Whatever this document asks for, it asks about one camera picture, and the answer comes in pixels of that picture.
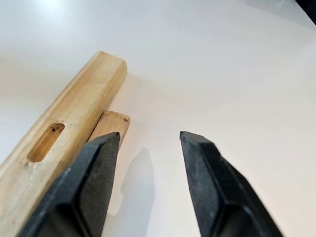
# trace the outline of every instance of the black tool jaw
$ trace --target black tool jaw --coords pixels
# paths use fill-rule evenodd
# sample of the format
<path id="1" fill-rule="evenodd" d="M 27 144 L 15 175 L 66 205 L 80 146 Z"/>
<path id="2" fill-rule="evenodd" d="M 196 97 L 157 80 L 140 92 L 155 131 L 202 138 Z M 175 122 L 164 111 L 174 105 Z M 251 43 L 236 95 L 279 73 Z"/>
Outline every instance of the black tool jaw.
<path id="1" fill-rule="evenodd" d="M 112 193 L 119 133 L 85 144 L 52 183 L 20 237 L 100 237 Z"/>
<path id="2" fill-rule="evenodd" d="M 248 181 L 202 136 L 181 132 L 201 237 L 281 237 Z"/>

